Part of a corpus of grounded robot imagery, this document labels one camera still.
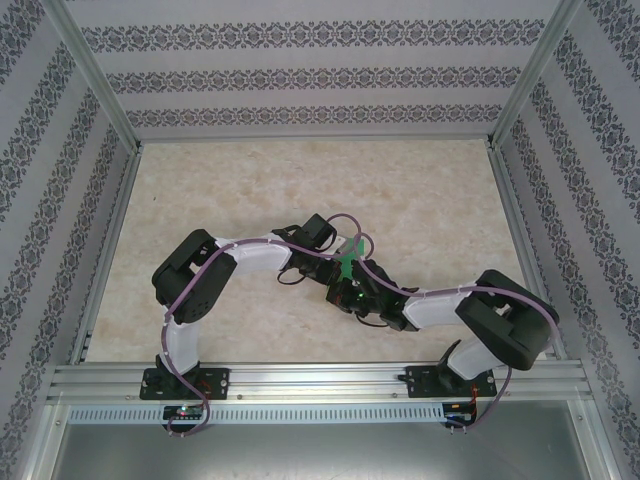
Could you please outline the grey metal sheet panel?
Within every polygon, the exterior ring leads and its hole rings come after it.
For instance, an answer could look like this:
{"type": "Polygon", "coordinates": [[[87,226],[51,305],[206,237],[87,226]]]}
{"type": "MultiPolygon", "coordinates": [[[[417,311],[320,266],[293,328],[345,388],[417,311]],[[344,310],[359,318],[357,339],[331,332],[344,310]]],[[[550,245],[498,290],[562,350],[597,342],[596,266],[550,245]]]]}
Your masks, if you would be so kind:
{"type": "Polygon", "coordinates": [[[433,424],[68,428],[53,480],[590,480],[574,443],[433,424]]]}

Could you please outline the aluminium mounting rail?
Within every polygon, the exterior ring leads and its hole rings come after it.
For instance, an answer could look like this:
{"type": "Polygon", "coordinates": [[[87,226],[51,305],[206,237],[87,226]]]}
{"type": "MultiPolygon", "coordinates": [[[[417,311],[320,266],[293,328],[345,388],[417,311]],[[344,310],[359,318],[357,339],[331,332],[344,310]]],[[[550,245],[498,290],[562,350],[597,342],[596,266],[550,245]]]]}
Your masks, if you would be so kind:
{"type": "MultiPolygon", "coordinates": [[[[53,370],[45,402],[137,404],[143,372],[150,363],[85,362],[53,370]]],[[[230,370],[230,404],[345,404],[409,402],[397,379],[402,362],[382,363],[214,363],[230,370]]],[[[515,371],[504,401],[591,400],[593,390],[579,360],[541,360],[515,371]]]]}

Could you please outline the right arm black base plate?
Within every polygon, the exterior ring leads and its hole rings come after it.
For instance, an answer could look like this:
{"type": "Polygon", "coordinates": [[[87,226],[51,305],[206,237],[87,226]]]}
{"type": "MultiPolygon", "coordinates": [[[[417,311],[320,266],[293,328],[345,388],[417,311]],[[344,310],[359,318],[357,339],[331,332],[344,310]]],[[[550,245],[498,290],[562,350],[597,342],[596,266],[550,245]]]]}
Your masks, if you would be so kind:
{"type": "Polygon", "coordinates": [[[448,368],[434,365],[407,366],[407,377],[402,380],[410,398],[493,398],[497,387],[489,381],[491,370],[472,380],[465,380],[448,368]]]}

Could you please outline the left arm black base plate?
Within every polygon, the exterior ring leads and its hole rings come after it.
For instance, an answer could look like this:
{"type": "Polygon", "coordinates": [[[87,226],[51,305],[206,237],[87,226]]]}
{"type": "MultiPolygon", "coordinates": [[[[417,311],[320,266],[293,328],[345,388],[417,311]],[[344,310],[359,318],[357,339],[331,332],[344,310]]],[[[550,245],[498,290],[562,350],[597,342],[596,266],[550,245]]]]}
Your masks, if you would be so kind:
{"type": "MultiPolygon", "coordinates": [[[[225,400],[230,370],[225,368],[194,368],[184,375],[185,380],[208,400],[225,400]]],[[[142,400],[197,400],[199,396],[168,370],[145,369],[139,398],[142,400]]]]}

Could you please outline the aluminium side rail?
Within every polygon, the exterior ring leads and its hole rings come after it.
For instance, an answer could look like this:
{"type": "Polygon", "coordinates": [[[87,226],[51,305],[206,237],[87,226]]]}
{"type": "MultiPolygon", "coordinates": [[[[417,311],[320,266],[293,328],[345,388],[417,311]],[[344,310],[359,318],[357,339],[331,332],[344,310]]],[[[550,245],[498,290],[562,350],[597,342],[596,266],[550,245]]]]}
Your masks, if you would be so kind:
{"type": "Polygon", "coordinates": [[[104,232],[101,249],[89,282],[80,321],[73,337],[73,349],[69,352],[67,364],[77,365],[86,356],[86,340],[91,340],[143,151],[144,145],[140,143],[131,154],[119,181],[117,195],[110,209],[107,229],[104,232]]]}
{"type": "Polygon", "coordinates": [[[520,205],[512,186],[501,152],[487,147],[487,154],[495,178],[501,203],[526,287],[544,302],[551,304],[534,255],[520,205]]]}

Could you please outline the short aluminium frame post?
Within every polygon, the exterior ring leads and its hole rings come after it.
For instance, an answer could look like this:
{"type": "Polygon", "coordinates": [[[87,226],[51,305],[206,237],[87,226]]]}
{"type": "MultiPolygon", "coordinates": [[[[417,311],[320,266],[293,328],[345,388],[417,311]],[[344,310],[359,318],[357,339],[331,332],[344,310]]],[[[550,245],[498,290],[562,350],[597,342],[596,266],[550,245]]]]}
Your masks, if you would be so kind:
{"type": "Polygon", "coordinates": [[[66,430],[70,407],[45,405],[28,440],[14,480],[51,480],[66,430]]]}
{"type": "Polygon", "coordinates": [[[623,480],[593,400],[567,402],[590,480],[623,480]]]}

